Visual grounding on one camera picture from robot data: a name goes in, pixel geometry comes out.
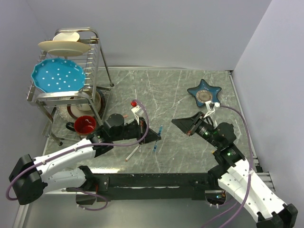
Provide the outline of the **blue pen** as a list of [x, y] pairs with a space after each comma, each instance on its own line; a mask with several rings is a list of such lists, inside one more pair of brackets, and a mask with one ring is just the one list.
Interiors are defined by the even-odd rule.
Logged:
[[161, 125], [161, 126], [159, 127], [159, 132], [158, 132], [158, 137], [159, 137], [159, 138], [158, 138], [158, 139], [156, 140], [156, 142], [155, 142], [155, 145], [154, 145], [154, 148], [153, 148], [153, 152], [156, 152], [158, 141], [161, 139], [162, 129], [163, 129], [163, 125]]

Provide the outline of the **white orange pen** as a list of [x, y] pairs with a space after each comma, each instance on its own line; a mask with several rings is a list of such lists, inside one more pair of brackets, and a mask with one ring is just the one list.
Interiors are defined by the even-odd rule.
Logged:
[[136, 148], [133, 149], [133, 151], [125, 158], [125, 161], [128, 162], [130, 158], [139, 150], [140, 145], [136, 146]]

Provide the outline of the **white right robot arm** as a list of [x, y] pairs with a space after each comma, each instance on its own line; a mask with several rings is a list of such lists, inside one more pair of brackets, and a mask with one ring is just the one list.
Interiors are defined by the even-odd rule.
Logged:
[[222, 122], [213, 126], [202, 112], [171, 122], [184, 134], [199, 135], [215, 147], [217, 166], [208, 171], [208, 185], [229, 193], [245, 208], [258, 228], [293, 228], [298, 214], [293, 204], [277, 197], [253, 170], [252, 164], [234, 144], [234, 126]]

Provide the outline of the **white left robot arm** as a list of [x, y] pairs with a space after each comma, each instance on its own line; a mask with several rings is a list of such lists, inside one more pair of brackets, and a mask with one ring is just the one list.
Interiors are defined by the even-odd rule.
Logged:
[[116, 141], [129, 139], [136, 139], [136, 144], [142, 145], [158, 141], [161, 136], [149, 127], [148, 119], [139, 117], [125, 123], [122, 115], [112, 114], [103, 125], [74, 145], [45, 156], [31, 158], [26, 154], [20, 157], [9, 176], [6, 198], [26, 205], [43, 193], [61, 188], [91, 190], [95, 177], [87, 166], [71, 171], [64, 169], [103, 155], [116, 146]]

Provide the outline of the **blue star-shaped dish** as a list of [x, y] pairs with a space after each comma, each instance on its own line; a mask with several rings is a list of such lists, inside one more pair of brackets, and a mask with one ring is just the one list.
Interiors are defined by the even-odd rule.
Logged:
[[195, 98], [197, 107], [203, 107], [206, 102], [220, 103], [218, 93], [222, 90], [219, 86], [211, 86], [206, 80], [201, 79], [196, 87], [187, 89], [187, 92]]

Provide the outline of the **red mug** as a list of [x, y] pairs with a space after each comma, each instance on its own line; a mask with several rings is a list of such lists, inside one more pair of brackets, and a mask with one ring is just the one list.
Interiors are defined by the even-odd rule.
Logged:
[[75, 122], [66, 123], [66, 128], [76, 132], [78, 135], [89, 135], [96, 129], [96, 120], [92, 116], [84, 115], [75, 120]]

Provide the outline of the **white bowl brown rim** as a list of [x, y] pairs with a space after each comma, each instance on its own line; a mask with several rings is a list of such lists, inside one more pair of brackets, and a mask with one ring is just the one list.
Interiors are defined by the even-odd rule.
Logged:
[[[102, 116], [102, 113], [104, 111], [105, 107], [105, 99], [104, 99], [104, 94], [101, 92], [101, 90], [96, 89], [96, 94], [95, 94], [95, 99], [94, 99], [94, 106], [96, 111], [98, 112], [99, 116]], [[67, 111], [69, 115], [77, 119], [81, 116], [88, 115], [94, 117], [95, 114], [92, 111], [90, 105], [88, 103], [86, 104], [76, 104], [76, 105], [71, 105], [67, 106]]]

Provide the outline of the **metal dish rack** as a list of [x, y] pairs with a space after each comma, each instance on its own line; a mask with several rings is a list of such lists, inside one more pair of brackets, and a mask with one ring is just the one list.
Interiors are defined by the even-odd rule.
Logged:
[[114, 86], [100, 85], [99, 64], [107, 63], [98, 32], [91, 27], [57, 29], [53, 40], [39, 43], [41, 53], [31, 75], [27, 101], [47, 118], [43, 135], [61, 146], [81, 136], [66, 128], [67, 122], [90, 115], [97, 125]]

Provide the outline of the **blue polka dot plate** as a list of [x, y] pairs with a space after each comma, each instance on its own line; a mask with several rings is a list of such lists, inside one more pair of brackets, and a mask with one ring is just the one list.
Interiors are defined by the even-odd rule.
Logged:
[[45, 59], [35, 65], [31, 79], [44, 93], [79, 91], [86, 82], [82, 67], [62, 58]]

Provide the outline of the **large cream plate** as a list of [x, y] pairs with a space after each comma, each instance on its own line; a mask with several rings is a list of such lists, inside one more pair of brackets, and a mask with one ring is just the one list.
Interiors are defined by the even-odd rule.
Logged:
[[43, 41], [38, 47], [47, 53], [59, 57], [76, 57], [91, 50], [90, 45], [76, 41]]

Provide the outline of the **small cream plate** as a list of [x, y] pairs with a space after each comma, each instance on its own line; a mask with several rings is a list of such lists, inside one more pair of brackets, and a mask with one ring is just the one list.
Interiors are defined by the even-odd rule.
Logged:
[[61, 32], [54, 36], [53, 41], [73, 41], [77, 42], [80, 35], [77, 32]]

